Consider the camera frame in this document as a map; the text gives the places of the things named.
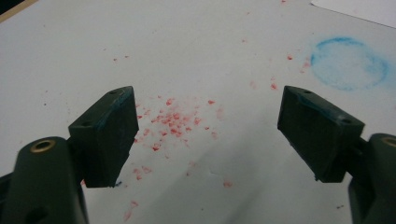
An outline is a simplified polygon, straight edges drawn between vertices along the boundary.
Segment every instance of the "screw hole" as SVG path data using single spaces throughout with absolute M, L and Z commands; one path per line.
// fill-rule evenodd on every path
M 38 207 L 26 216 L 25 222 L 28 224 L 38 224 L 48 216 L 48 211 L 45 207 Z
M 91 122 L 89 120 L 87 120 L 87 121 L 84 121 L 81 125 L 84 127 L 88 127 L 91 125 Z
M 49 147 L 50 146 L 50 141 L 43 141 L 38 143 L 35 148 L 36 149 L 43 149 L 44 147 Z
M 40 152 L 45 152 L 49 149 L 52 149 L 53 146 L 55 146 L 55 141 L 54 140 L 43 140 L 40 141 L 36 144 L 34 144 L 31 148 L 30 151 L 33 153 L 40 153 Z

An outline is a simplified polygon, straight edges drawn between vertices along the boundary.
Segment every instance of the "white surface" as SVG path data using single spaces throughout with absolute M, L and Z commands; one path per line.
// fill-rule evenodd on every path
M 366 139 L 395 134 L 396 31 L 309 3 L 40 0 L 0 24 L 0 175 L 24 145 L 67 138 L 67 126 L 103 94 L 132 85 L 144 116 L 139 136 L 152 133 L 133 145 L 120 187 L 85 190 L 91 223 L 351 223 L 349 178 L 315 182 L 276 129 L 282 89 L 327 98 L 366 123 Z M 309 59 L 337 36 L 380 55 L 388 77 L 354 91 L 320 81 L 323 66 L 313 70 Z M 343 71 L 360 71 L 350 69 L 364 65 L 358 59 Z M 153 151 L 165 127 L 151 120 L 161 109 L 202 121 L 186 121 L 182 140 L 168 134 Z
M 396 1 L 393 0 L 313 0 L 312 4 L 396 28 Z

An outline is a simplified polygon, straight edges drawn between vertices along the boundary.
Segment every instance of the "blue circular mark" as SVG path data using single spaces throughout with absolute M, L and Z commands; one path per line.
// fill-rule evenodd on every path
M 389 65 L 360 41 L 336 37 L 316 45 L 311 69 L 324 84 L 342 91 L 354 91 L 370 89 L 383 81 Z

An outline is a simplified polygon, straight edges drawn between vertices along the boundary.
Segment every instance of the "red particle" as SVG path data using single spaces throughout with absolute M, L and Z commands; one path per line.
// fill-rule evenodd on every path
M 161 115 L 157 116 L 157 118 L 151 120 L 151 123 L 159 122 L 160 119 L 163 119 L 163 116 L 161 116 Z
M 189 121 L 190 121 L 190 118 L 189 118 L 189 117 L 184 117 L 184 118 L 183 118 L 183 121 L 184 121 L 184 122 L 189 122 Z
M 275 83 L 271 84 L 271 90 L 276 91 L 277 85 Z
M 199 125 L 199 123 L 202 121 L 202 119 L 199 119 L 199 118 L 195 118 L 194 119 L 194 124 L 195 125 Z
M 217 140 L 219 138 L 218 133 L 213 132 L 212 137 L 213 137 L 213 139 Z
M 136 208 L 137 206 L 139 206 L 139 204 L 135 201 L 131 201 L 131 209 Z
M 233 186 L 233 183 L 231 181 L 224 180 L 223 186 L 224 186 L 224 188 L 229 189 L 230 187 Z
M 180 115 L 179 115 L 178 113 L 175 113 L 175 114 L 173 115 L 173 117 L 174 117 L 174 119 L 180 119 Z
M 147 166 L 142 166 L 142 169 L 143 169 L 143 173 L 145 173 L 145 174 L 148 174 L 148 173 L 152 172 L 151 168 L 149 168 Z
M 167 104 L 167 105 L 171 105 L 171 104 L 173 103 L 173 101 L 174 101 L 174 99 L 169 98 L 169 99 L 166 101 L 166 104 Z
M 141 136 L 141 137 L 139 137 L 139 139 L 136 138 L 136 139 L 134 140 L 134 142 L 135 142 L 135 143 L 140 143 L 140 142 L 142 142 L 143 140 L 145 140 L 145 139 L 144 139 L 144 137 Z
M 311 66 L 311 63 L 309 61 L 305 61 L 303 68 L 309 68 Z
M 128 219 L 131 217 L 132 215 L 132 210 L 128 210 L 124 213 L 124 222 L 128 221 Z
M 176 137 L 181 137 L 181 135 L 183 135 L 183 133 L 182 133 L 182 132 L 178 132 L 178 133 L 176 133 Z
M 154 143 L 154 146 L 152 146 L 152 149 L 153 149 L 154 151 L 158 151 L 158 150 L 160 150 L 160 147 L 161 147 L 160 144 Z
M 256 90 L 256 89 L 257 89 L 257 85 L 256 85 L 256 83 L 255 83 L 254 81 L 251 81 L 251 82 L 250 82 L 250 87 L 251 87 L 251 89 L 253 89 L 253 90 Z
M 147 136 L 149 134 L 149 129 L 145 129 L 145 131 L 143 132 L 144 136 Z
M 185 145 L 186 147 L 190 147 L 189 144 L 188 144 L 189 140 L 183 139 L 183 141 L 184 141 L 184 145 Z
M 218 119 L 224 119 L 224 108 L 219 107 L 219 109 L 216 111 L 216 117 Z
M 136 175 L 136 180 L 142 179 L 142 175 L 139 169 L 134 169 L 134 174 Z
M 177 133 L 177 129 L 173 128 L 171 129 L 171 134 L 176 134 Z
M 195 163 L 195 161 L 190 161 L 189 162 L 189 166 L 190 167 L 195 167 L 197 164 Z
M 163 119 L 161 122 L 162 122 L 163 124 L 167 124 L 167 123 L 171 122 L 171 119 L 170 119 L 170 118 Z
M 166 131 L 160 131 L 160 134 L 161 134 L 162 136 L 168 135 L 168 133 L 167 133 Z

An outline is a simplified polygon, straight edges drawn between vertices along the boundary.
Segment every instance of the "white paper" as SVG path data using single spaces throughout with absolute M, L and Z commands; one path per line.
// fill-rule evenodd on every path
M 396 1 L 394 0 L 313 0 L 312 4 L 396 28 Z

